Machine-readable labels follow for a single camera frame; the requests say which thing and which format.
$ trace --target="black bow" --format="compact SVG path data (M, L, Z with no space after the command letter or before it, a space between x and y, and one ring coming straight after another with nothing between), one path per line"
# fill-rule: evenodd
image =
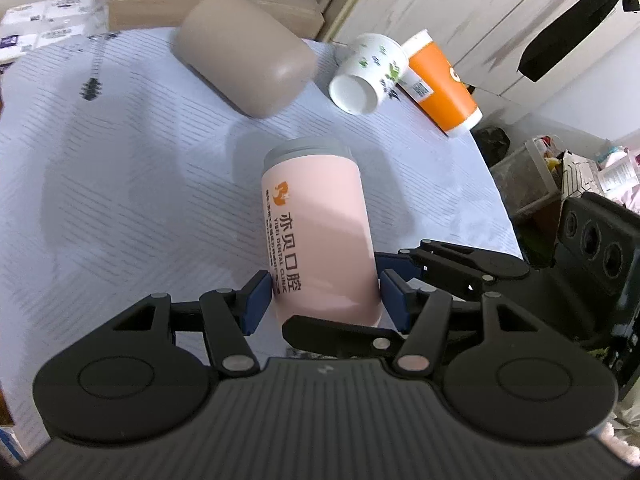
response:
M579 0L540 32L524 50L519 72L532 81L549 70L600 25L619 0ZM638 0L622 0L625 12L640 10Z

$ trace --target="white tablecloth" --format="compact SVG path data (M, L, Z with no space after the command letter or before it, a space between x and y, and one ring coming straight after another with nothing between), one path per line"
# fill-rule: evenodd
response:
M471 135L447 139L402 92L370 116L338 110L331 46L311 43L315 83L254 120L177 62L170 36L80 38L3 77L0 384L28 453L48 438L31 383L52 355L151 292L193 301L266 268L262 160L283 139L350 145L375 250L432 238L520 255ZM262 361L274 339L268 313L250 339Z

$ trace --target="pink jar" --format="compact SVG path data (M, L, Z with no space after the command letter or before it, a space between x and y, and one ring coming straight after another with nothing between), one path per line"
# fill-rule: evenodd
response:
M334 139L271 150L262 176L278 320L299 314L375 326L382 306L360 170Z

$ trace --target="black device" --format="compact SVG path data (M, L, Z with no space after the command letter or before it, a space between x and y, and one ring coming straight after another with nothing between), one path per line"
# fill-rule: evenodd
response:
M377 253L397 332L301 316L283 325L293 347L335 359L271 358L260 371L243 335L271 301L265 270L195 302L151 294L40 369L33 397L52 441L18 472L631 478L595 437L618 384L636 375L640 228L621 209L567 200L549 269L431 240ZM416 290L414 277L438 290ZM176 331L203 333L209 367L175 345ZM603 344L605 364L586 351Z

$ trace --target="paper cup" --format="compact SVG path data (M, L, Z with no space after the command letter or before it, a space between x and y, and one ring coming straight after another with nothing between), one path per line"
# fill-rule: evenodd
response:
M349 48L354 54L338 67L329 95L349 114L370 114L402 77L409 59L398 43L382 34L360 35Z

